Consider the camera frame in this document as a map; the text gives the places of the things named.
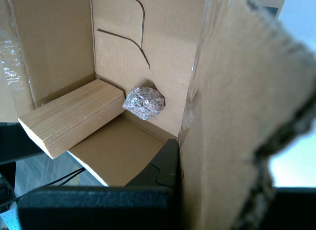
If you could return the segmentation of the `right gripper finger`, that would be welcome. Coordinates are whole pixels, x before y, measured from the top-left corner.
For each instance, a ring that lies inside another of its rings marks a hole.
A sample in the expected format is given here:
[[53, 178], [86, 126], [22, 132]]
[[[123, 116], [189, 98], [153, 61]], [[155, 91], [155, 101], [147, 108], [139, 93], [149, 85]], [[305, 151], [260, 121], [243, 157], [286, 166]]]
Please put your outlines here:
[[17, 204], [24, 230], [178, 230], [178, 157], [169, 139], [123, 187], [44, 187]]
[[314, 230], [316, 228], [316, 189], [277, 188], [263, 220], [246, 223], [241, 230]]

